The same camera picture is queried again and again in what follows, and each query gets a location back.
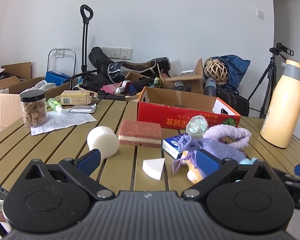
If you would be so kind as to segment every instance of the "silver packet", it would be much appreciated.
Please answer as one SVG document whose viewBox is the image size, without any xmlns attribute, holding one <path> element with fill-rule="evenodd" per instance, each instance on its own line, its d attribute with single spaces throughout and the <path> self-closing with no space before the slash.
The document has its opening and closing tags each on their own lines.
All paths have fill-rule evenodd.
<svg viewBox="0 0 300 240">
<path fill-rule="evenodd" d="M 83 106 L 83 105 L 76 105 L 73 106 L 69 113 L 89 113 L 92 114 L 96 111 L 96 104 L 93 105 L 87 105 L 87 106 Z"/>
</svg>

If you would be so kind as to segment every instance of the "cardboard box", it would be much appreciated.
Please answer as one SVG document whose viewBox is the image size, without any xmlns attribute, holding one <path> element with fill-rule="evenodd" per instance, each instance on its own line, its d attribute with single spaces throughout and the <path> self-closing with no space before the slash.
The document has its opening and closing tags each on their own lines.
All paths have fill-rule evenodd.
<svg viewBox="0 0 300 240">
<path fill-rule="evenodd" d="M 241 118 L 216 97 L 149 87 L 139 97 L 138 121 L 159 123 L 162 128 L 185 129 L 195 115 L 204 116 L 209 126 L 225 123 L 237 127 Z"/>
<path fill-rule="evenodd" d="M 174 86 L 191 86 L 192 93 L 203 94 L 203 69 L 199 61 L 195 67 L 196 75 L 192 76 L 180 76 L 171 78 L 161 78 L 162 87 L 169 89 Z"/>
<path fill-rule="evenodd" d="M 9 86 L 14 85 L 14 84 L 18 84 L 18 83 L 21 83 L 21 81 L 16 76 L 1 79 L 0 80 L 0 90 L 6 89 Z"/>
<path fill-rule="evenodd" d="M 9 86 L 9 94 L 0 93 L 0 131 L 22 117 L 20 93 L 34 87 L 45 77 L 32 78 L 23 82 L 17 82 Z M 64 90 L 69 89 L 69 83 L 63 84 L 45 92 L 46 100 L 60 95 Z"/>
<path fill-rule="evenodd" d="M 88 90 L 66 90 L 60 95 L 62 105 L 88 105 L 91 104 L 90 91 Z"/>
<path fill-rule="evenodd" d="M 31 79 L 32 78 L 32 67 L 31 62 L 17 63 L 11 65 L 1 66 L 5 72 L 16 75 L 20 78 Z"/>
<path fill-rule="evenodd" d="M 16 75 L 23 79 L 30 79 L 32 76 L 32 68 L 31 62 L 24 62 L 24 63 L 17 63 L 11 65 L 4 65 L 1 68 L 5 69 L 4 71 L 13 75 Z M 9 93 L 10 86 L 21 83 L 19 78 L 16 76 L 12 76 L 9 78 L 1 79 L 0 80 L 0 90 L 4 90 L 4 93 Z"/>
<path fill-rule="evenodd" d="M 130 80 L 132 82 L 137 82 L 139 81 L 139 78 L 142 78 L 142 77 L 145 77 L 145 78 L 149 78 L 147 76 L 144 76 L 144 75 L 141 75 L 141 74 L 137 74 L 137 73 L 134 73 L 134 72 L 129 72 L 127 75 L 126 75 L 126 80 Z"/>
<path fill-rule="evenodd" d="M 45 80 L 48 83 L 55 83 L 56 86 L 61 86 L 64 83 L 69 82 L 70 78 L 71 78 L 70 76 L 63 74 L 59 71 L 51 70 L 51 71 L 46 72 Z"/>
</svg>

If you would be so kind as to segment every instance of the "cream thermos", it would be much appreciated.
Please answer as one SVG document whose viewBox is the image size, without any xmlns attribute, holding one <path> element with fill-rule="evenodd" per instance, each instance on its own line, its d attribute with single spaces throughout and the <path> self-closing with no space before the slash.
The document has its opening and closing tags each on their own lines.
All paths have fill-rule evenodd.
<svg viewBox="0 0 300 240">
<path fill-rule="evenodd" d="M 269 143 L 287 148 L 300 115 L 300 63 L 287 59 L 277 83 L 260 135 Z"/>
</svg>

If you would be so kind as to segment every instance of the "tripod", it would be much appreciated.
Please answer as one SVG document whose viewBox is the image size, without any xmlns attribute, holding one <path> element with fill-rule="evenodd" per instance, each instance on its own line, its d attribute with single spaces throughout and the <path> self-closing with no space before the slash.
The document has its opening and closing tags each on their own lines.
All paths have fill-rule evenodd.
<svg viewBox="0 0 300 240">
<path fill-rule="evenodd" d="M 274 91 L 274 87 L 277 83 L 276 82 L 277 66 L 274 62 L 275 56 L 280 55 L 284 60 L 287 60 L 287 58 L 280 53 L 281 51 L 289 54 L 290 56 L 293 56 L 293 54 L 294 54 L 293 50 L 288 49 L 286 46 L 283 46 L 282 43 L 278 43 L 277 48 L 270 48 L 269 51 L 272 53 L 272 57 L 270 58 L 270 63 L 268 65 L 268 67 L 266 68 L 266 70 L 264 71 L 264 73 L 262 74 L 260 80 L 258 81 L 258 84 L 256 85 L 256 87 L 254 88 L 254 90 L 252 91 L 251 95 L 248 98 L 248 100 L 250 100 L 250 98 L 256 92 L 259 85 L 263 82 L 264 78 L 266 77 L 266 74 L 268 74 L 268 76 L 267 76 L 267 78 L 268 78 L 267 90 L 266 90 L 265 98 L 263 100 L 263 104 L 262 104 L 262 107 L 261 107 L 260 111 L 250 107 L 250 109 L 255 110 L 257 112 L 260 112 L 259 118 L 263 118 L 263 119 L 266 117 L 264 112 L 265 112 L 267 99 L 269 97 L 269 102 L 271 101 L 272 94 L 273 94 L 273 91 Z"/>
</svg>

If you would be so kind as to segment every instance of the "black jar lid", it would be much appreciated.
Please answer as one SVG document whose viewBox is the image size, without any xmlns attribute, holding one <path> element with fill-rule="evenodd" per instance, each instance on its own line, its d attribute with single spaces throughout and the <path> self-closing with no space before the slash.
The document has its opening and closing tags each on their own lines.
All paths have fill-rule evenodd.
<svg viewBox="0 0 300 240">
<path fill-rule="evenodd" d="M 44 90 L 30 90 L 20 94 L 20 101 L 23 103 L 36 102 L 45 98 Z"/>
</svg>

